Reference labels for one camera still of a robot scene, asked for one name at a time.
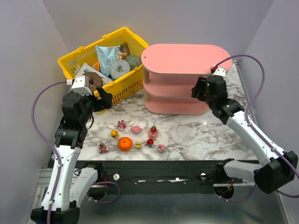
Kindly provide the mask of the pink figure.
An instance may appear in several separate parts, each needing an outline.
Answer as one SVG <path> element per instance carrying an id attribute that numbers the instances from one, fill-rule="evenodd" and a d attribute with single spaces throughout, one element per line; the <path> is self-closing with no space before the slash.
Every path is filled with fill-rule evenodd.
<path id="1" fill-rule="evenodd" d="M 160 152 L 160 153 L 164 153 L 165 152 L 165 146 L 162 145 L 162 144 L 158 144 L 157 151 Z"/>

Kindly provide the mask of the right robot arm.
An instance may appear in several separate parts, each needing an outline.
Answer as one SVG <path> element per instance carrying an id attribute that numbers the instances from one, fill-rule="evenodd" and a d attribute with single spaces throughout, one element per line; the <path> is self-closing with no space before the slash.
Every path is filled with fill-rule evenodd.
<path id="1" fill-rule="evenodd" d="M 293 151 L 285 152 L 246 117 L 245 109 L 228 98 L 223 77 L 199 77 L 192 88 L 192 98 L 205 102 L 213 115 L 237 133 L 259 161 L 252 164 L 227 159 L 220 167 L 223 175 L 254 182 L 266 194 L 294 180 L 298 156 Z"/>

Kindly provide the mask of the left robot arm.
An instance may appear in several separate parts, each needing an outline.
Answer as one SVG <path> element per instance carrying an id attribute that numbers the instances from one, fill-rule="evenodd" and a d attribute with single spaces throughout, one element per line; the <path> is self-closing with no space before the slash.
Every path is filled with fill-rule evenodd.
<path id="1" fill-rule="evenodd" d="M 90 187 L 103 177 L 99 163 L 85 165 L 77 180 L 75 166 L 87 135 L 86 124 L 93 112 L 112 107 L 112 94 L 98 87 L 99 96 L 71 91 L 62 98 L 63 116 L 51 146 L 55 161 L 47 193 L 30 218 L 37 224 L 76 224 L 80 205 Z"/>

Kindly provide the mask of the pink round planet toy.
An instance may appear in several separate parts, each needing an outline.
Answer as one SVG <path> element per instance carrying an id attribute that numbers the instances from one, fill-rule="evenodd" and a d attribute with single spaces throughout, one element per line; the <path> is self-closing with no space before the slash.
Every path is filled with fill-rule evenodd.
<path id="1" fill-rule="evenodd" d="M 142 131 L 142 129 L 139 126 L 134 126 L 130 130 L 133 134 L 138 134 Z"/>

